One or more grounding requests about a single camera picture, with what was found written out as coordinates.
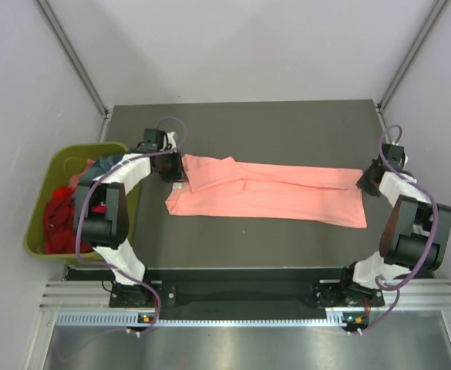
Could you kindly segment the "salmon pink t shirt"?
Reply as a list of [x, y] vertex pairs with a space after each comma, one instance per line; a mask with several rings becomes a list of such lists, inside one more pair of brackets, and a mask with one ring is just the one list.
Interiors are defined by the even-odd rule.
[[165, 201], [174, 216], [312, 220], [341, 227], [367, 226], [361, 170], [245, 163], [185, 155], [187, 181]]

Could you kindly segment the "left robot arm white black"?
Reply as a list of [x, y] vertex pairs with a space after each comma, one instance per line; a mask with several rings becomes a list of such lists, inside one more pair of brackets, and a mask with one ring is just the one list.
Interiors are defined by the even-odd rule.
[[123, 154], [105, 173], [81, 179], [75, 195], [73, 233], [78, 261], [105, 264], [114, 275], [111, 294], [139, 306], [159, 299], [152, 285], [145, 282], [146, 267], [129, 240], [127, 195], [154, 173], [166, 183], [185, 181], [176, 132], [145, 129], [136, 148]]

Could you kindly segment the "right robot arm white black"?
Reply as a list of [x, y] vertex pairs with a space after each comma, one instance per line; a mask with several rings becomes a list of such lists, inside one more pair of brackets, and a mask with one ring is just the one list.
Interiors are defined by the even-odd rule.
[[371, 301], [381, 294], [376, 278], [392, 280], [413, 271], [441, 267], [451, 231], [451, 207], [433, 205], [430, 195], [404, 170], [402, 146], [383, 143], [379, 157], [363, 173], [357, 187], [371, 196], [387, 198], [390, 218], [371, 257], [346, 267], [338, 296], [349, 305]]

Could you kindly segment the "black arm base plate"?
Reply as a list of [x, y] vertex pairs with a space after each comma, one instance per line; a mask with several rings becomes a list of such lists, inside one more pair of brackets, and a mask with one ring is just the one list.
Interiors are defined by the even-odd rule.
[[307, 308], [380, 308], [382, 292], [320, 281], [151, 281], [164, 308], [191, 303], [289, 302]]

